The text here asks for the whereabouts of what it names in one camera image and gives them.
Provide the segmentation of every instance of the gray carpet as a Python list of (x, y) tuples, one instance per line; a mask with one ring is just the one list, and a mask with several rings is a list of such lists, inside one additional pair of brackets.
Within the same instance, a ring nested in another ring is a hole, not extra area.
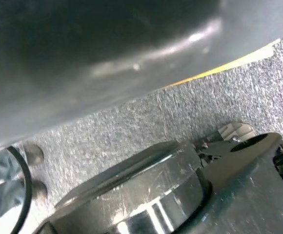
[(283, 135), (283, 40), (275, 55), (160, 90), (36, 135), (45, 161), (33, 176), (48, 189), (33, 202), (22, 233), (31, 233), (69, 190), (132, 154), (169, 139), (195, 139), (231, 121)]

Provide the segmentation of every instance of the round hole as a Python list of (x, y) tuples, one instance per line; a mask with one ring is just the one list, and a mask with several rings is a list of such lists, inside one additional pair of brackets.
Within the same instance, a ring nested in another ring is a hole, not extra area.
[(235, 147), (232, 148), (231, 150), (231, 152), (244, 150), (245, 148), (253, 146), (253, 145), (256, 144), (259, 141), (262, 141), (262, 139), (266, 138), (266, 136), (267, 136), (267, 134), (262, 134), (262, 135), (258, 135), (258, 136), (256, 136), (256, 137), (250, 138), (249, 140), (246, 140), (246, 141), (239, 143), (239, 144), (236, 145)]

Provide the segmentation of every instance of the yellow edge strip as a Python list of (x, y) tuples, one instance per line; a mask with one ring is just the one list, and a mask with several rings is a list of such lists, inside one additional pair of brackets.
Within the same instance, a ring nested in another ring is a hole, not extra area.
[(244, 57), (241, 57), (241, 58), (239, 58), (239, 59), (237, 59), (237, 60), (235, 60), (235, 61), (232, 61), (232, 62), (226, 63), (226, 64), (224, 64), (224, 65), (222, 65), (222, 66), (219, 66), (219, 67), (216, 67), (216, 68), (209, 70), (207, 72), (201, 73), (201, 74), (199, 74), (199, 75), (196, 75), (196, 76), (194, 76), (194, 77), (183, 79), (183, 80), (174, 83), (174, 84), (169, 85), (167, 87), (171, 87), (171, 86), (174, 86), (174, 85), (178, 85), (178, 84), (182, 84), (182, 83), (185, 83), (185, 82), (188, 82), (188, 81), (192, 81), (192, 80), (194, 80), (194, 79), (210, 76), (210, 75), (212, 75), (212, 74), (216, 74), (216, 73), (222, 72), (222, 71), (225, 71), (225, 70), (228, 70), (228, 69), (231, 69), (231, 68), (235, 68), (235, 67), (246, 65), (246, 64), (248, 64), (248, 63), (251, 63), (251, 62), (256, 62), (256, 61), (259, 61), (259, 60), (262, 60), (262, 59), (270, 58), (270, 57), (274, 55), (274, 48), (272, 46), (276, 44), (276, 43), (278, 43), (280, 41), (281, 41), (280, 39), (277, 39), (277, 40), (275, 40), (275, 41), (273, 41), (272, 43), (269, 43), (266, 46), (262, 47), (260, 49), (256, 50), (254, 52), (250, 53), (248, 55), (245, 55)]

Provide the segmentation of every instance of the black cable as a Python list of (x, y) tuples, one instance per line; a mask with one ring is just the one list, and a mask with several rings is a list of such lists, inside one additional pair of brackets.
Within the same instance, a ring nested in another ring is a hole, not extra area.
[(24, 178), (24, 189), (26, 191), (24, 201), (22, 206), (21, 212), (20, 213), (19, 219), (11, 232), (11, 234), (18, 234), (28, 215), (30, 206), (31, 205), (32, 179), (28, 165), (17, 150), (12, 146), (9, 146), (8, 148), (7, 148), (7, 150), (15, 157), (19, 166), (21, 168), (22, 173), (24, 173)]

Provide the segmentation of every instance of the black wire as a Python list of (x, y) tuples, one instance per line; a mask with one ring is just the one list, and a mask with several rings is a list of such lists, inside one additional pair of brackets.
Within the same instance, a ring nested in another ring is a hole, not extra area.
[(17, 150), (12, 146), (9, 146), (7, 148), (11, 154), (12, 154), (21, 168), (22, 173), (24, 173), (24, 178), (24, 188), (25, 188), (25, 197), (24, 204), (22, 206), (21, 212), (20, 213), (19, 219), (17, 221), (15, 226), (11, 232), (11, 234), (18, 234), (20, 230), (24, 225), (24, 221), (26, 220), (27, 216), (29, 213), (30, 206), (31, 205), (32, 199), (32, 179), (31, 174), (29, 170), (28, 165), (26, 161), (22, 157)]

